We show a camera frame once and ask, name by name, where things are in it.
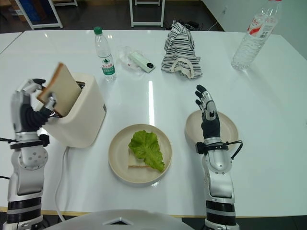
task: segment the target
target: beige plate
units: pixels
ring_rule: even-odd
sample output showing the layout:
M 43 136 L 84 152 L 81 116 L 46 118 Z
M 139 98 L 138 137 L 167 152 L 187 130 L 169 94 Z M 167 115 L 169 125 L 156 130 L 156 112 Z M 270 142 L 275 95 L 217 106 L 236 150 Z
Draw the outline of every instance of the beige plate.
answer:
M 217 112 L 220 118 L 221 124 L 221 139 L 223 142 L 232 142 L 238 140 L 238 131 L 235 124 L 226 115 Z M 197 142 L 203 142 L 202 129 L 201 129 L 201 111 L 195 111 L 192 113 L 186 123 L 186 134 L 188 138 L 195 145 Z
M 135 132 L 145 130 L 158 136 L 160 150 L 163 154 L 165 169 L 159 172 L 150 167 L 128 167 L 129 143 Z M 113 172 L 129 184 L 151 185 L 165 174 L 172 159 L 172 147 L 167 136 L 158 128 L 151 125 L 137 124 L 124 128 L 113 138 L 109 148 L 109 164 Z

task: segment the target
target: robotic hand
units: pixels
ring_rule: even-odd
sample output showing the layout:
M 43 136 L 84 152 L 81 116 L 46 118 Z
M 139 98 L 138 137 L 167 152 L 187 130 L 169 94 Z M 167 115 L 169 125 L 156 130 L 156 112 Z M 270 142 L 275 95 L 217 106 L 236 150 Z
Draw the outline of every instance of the robotic hand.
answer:
M 239 230 L 236 223 L 235 197 L 230 177 L 232 160 L 242 148 L 242 141 L 236 153 L 230 157 L 228 145 L 220 138 L 220 120 L 210 93 L 201 85 L 195 94 L 200 100 L 196 104 L 202 112 L 204 142 L 196 144 L 197 152 L 204 154 L 202 165 L 205 169 L 205 198 L 207 218 L 205 230 Z
M 55 95 L 51 94 L 40 111 L 36 112 L 31 107 L 31 94 L 43 89 L 43 83 L 45 80 L 42 79 L 28 80 L 12 97 L 11 112 L 16 137 L 13 141 L 16 143 L 11 145 L 14 172 L 9 182 L 4 230 L 35 230 L 43 219 L 40 214 L 41 196 L 44 166 L 48 159 L 43 147 L 49 144 L 49 136 L 38 136 L 36 132 L 47 122 L 56 104 Z

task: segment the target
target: plastic bottle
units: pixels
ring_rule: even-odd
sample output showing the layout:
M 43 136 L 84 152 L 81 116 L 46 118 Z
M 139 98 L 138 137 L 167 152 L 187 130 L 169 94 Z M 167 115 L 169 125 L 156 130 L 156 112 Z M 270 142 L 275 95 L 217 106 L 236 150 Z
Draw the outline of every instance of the plastic bottle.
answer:
M 232 58 L 235 69 L 247 69 L 255 59 L 281 17 L 282 0 L 268 0 L 258 10 Z
M 108 81 L 116 79 L 115 67 L 110 50 L 110 46 L 106 38 L 102 35 L 102 28 L 96 26 L 94 28 L 95 33 L 95 48 L 98 57 L 101 58 L 101 68 Z

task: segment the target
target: bottle cap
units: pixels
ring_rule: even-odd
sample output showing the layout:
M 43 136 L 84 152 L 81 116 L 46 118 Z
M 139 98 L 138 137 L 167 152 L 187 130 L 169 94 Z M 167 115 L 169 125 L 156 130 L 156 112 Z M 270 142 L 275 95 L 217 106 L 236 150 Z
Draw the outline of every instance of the bottle cap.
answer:
M 100 26 L 94 27 L 94 33 L 96 35 L 101 35 L 102 34 L 102 28 Z

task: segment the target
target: striped cloth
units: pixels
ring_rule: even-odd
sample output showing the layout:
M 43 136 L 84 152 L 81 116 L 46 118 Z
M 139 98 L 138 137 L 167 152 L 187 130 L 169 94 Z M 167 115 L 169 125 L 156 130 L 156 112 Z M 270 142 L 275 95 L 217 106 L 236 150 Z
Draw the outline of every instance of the striped cloth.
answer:
M 180 23 L 176 23 L 165 41 L 166 54 L 161 69 L 166 72 L 181 71 L 188 78 L 202 76 L 199 66 L 200 57 L 195 56 L 194 41 L 191 32 Z

